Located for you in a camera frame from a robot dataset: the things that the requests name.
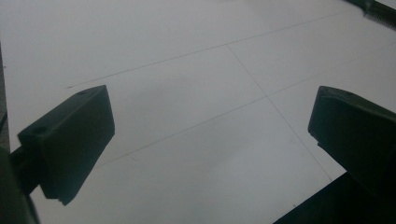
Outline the white table board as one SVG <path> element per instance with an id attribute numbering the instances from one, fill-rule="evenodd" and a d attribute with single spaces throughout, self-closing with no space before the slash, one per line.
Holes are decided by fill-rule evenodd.
<path id="1" fill-rule="evenodd" d="M 41 224 L 273 224 L 343 172 L 318 88 L 396 112 L 396 31 L 346 0 L 0 0 L 10 144 L 104 85 L 116 132 Z"/>

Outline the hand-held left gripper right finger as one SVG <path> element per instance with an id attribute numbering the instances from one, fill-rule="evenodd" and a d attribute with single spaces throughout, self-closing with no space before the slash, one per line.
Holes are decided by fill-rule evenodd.
<path id="1" fill-rule="evenodd" d="M 308 132 L 374 196 L 396 196 L 396 113 L 359 95 L 321 86 Z"/>

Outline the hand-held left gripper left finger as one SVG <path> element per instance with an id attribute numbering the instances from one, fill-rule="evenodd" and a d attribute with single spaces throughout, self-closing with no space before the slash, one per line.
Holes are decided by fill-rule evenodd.
<path id="1" fill-rule="evenodd" d="M 18 134 L 11 160 L 22 191 L 40 187 L 46 198 L 69 204 L 114 134 L 105 85 L 72 95 Z"/>

